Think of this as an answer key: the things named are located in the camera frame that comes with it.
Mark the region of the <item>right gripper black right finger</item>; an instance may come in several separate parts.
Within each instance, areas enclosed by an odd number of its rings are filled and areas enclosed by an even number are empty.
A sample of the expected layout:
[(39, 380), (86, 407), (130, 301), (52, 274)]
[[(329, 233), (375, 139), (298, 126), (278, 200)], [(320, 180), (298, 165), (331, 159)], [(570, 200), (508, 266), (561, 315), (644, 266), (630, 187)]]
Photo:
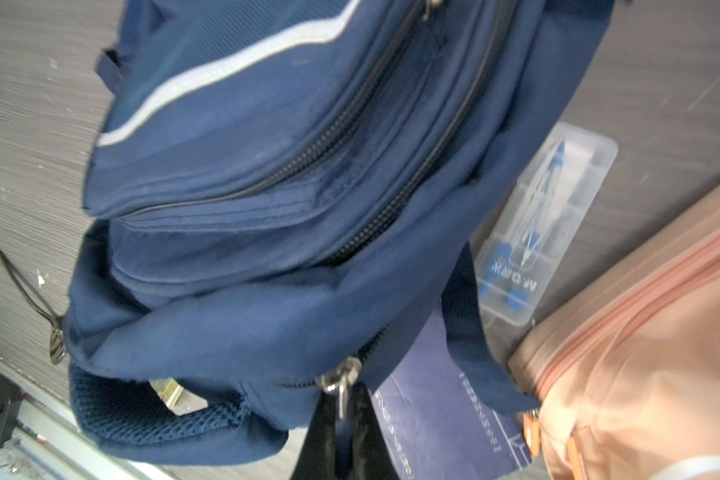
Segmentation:
[(352, 440), (350, 479), (399, 480), (374, 411), (368, 388), (359, 383), (352, 389)]

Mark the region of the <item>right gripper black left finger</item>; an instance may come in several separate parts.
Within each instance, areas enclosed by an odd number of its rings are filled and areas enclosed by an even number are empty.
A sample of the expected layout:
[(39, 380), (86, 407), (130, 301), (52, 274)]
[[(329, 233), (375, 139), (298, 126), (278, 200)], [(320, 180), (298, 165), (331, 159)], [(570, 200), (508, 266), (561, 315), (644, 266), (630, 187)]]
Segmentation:
[(322, 393), (304, 438), (291, 480), (335, 480), (336, 398)]

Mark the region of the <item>navy blue notebook yellow label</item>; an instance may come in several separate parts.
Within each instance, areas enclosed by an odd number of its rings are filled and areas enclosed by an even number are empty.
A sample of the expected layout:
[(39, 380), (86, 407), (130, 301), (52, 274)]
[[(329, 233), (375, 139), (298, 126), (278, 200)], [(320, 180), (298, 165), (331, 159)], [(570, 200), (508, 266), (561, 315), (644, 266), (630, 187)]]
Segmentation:
[(451, 360), (439, 311), (373, 398), (401, 479), (499, 479), (533, 462), (515, 420), (481, 403)]

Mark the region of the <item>Animal Farm paperback book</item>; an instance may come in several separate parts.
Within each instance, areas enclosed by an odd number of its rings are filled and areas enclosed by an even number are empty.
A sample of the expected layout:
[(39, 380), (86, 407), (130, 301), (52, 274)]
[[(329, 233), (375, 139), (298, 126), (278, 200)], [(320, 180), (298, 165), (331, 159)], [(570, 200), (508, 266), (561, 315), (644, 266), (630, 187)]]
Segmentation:
[(151, 380), (150, 386), (166, 407), (176, 415), (186, 415), (208, 406), (204, 398), (182, 387), (174, 379)]

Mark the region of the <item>navy blue student backpack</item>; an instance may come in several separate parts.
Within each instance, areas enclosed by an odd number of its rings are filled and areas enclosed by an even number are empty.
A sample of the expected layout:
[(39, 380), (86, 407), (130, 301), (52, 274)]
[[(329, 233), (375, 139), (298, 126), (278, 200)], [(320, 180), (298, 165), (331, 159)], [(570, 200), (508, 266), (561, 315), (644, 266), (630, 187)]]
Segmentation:
[[(277, 454), (349, 361), (377, 388), (434, 310), (477, 397), (494, 360), (469, 239), (560, 118), (610, 1), (129, 1), (98, 72), (63, 321), (70, 403), (110, 455)], [(208, 406), (176, 415), (174, 379)]]

